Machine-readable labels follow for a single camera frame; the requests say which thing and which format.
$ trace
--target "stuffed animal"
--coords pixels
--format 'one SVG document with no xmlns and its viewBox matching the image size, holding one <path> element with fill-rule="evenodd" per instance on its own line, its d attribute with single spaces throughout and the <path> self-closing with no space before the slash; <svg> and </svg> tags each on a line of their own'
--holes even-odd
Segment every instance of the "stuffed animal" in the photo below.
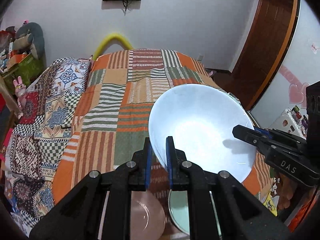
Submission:
<svg viewBox="0 0 320 240">
<path fill-rule="evenodd" d="M 30 50 L 35 59 L 41 59 L 44 53 L 44 38 L 43 31 L 37 23 L 27 23 L 22 25 L 16 32 L 16 39 L 19 44 L 17 47 L 20 48 L 22 44 L 30 45 Z"/>
<path fill-rule="evenodd" d="M 22 83 L 22 78 L 21 76 L 18 76 L 18 81 L 15 79 L 13 81 L 14 87 L 15 87 L 15 93 L 18 98 L 18 107 L 22 111 L 23 108 L 26 106 L 26 95 L 27 95 L 27 90 L 26 86 Z"/>
</svg>

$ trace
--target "patchwork bedspread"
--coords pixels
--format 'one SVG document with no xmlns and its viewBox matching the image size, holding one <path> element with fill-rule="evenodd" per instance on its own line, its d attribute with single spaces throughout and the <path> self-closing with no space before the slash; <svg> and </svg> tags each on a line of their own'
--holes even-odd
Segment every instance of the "patchwork bedspread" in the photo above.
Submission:
<svg viewBox="0 0 320 240">
<path fill-rule="evenodd" d="M 54 202 L 91 170 L 104 173 L 131 160 L 148 136 L 148 119 L 154 102 L 168 89 L 185 83 L 220 89 L 201 63 L 179 52 L 139 49 L 99 57 L 76 107 L 72 137 L 53 180 Z M 166 171 L 156 161 L 152 167 L 150 190 L 167 215 L 163 239 L 187 238 L 168 216 Z M 244 185 L 262 200 L 271 183 L 269 167 L 257 153 Z"/>
<path fill-rule="evenodd" d="M 54 206 L 53 177 L 72 136 L 71 121 L 91 62 L 60 58 L 27 89 L 24 115 L 5 156 L 5 194 L 13 206 L 12 217 L 27 235 Z"/>
<path fill-rule="evenodd" d="M 201 63 L 170 50 L 118 51 L 99 57 L 89 74 L 90 66 L 91 59 L 59 59 L 28 88 L 6 152 L 6 196 L 27 235 L 89 171 L 112 171 L 143 148 L 162 93 L 185 83 L 220 89 Z M 257 153 L 244 185 L 263 201 L 271 183 Z M 167 215 L 161 239 L 187 239 L 168 215 L 167 174 L 156 160 L 149 189 Z"/>
</svg>

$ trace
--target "wooden door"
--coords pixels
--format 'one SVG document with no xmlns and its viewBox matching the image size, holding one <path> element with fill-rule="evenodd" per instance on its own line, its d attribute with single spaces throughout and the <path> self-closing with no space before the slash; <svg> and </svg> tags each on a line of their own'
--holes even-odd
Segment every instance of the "wooden door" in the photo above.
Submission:
<svg viewBox="0 0 320 240">
<path fill-rule="evenodd" d="M 298 0 L 259 0 L 251 30 L 226 89 L 250 110 L 267 89 L 290 45 Z"/>
</svg>

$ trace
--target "wall outlet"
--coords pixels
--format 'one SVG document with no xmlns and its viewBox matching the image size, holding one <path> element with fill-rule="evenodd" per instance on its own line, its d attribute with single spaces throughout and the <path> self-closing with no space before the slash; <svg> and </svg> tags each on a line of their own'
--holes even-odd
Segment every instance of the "wall outlet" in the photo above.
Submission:
<svg viewBox="0 0 320 240">
<path fill-rule="evenodd" d="M 203 55 L 199 54 L 197 61 L 202 61 L 203 60 Z"/>
</svg>

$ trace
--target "white bowl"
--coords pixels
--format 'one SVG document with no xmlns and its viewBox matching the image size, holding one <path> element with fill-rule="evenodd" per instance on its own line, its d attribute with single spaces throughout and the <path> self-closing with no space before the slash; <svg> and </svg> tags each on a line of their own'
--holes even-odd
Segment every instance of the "white bowl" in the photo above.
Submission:
<svg viewBox="0 0 320 240">
<path fill-rule="evenodd" d="M 229 171 L 239 182 L 249 175 L 256 148 L 233 137 L 241 124 L 253 129 L 244 109 L 215 88 L 185 84 L 163 93 L 149 117 L 149 137 L 156 157 L 167 170 L 165 143 L 173 136 L 176 149 L 203 170 Z"/>
</svg>

